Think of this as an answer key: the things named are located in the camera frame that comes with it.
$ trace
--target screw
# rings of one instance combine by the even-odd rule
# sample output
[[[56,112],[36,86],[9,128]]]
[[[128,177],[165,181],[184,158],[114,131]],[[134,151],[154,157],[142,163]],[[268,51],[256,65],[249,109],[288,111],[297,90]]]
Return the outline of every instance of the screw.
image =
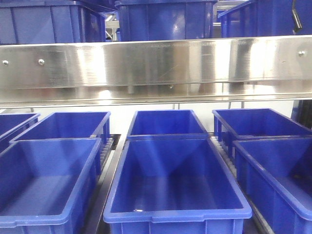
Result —
[[[302,50],[302,51],[299,51],[298,54],[299,54],[300,57],[302,57],[302,56],[304,56],[306,54],[306,52]]]
[[[39,63],[39,65],[43,66],[44,65],[44,60],[43,59],[39,59],[38,63]]]

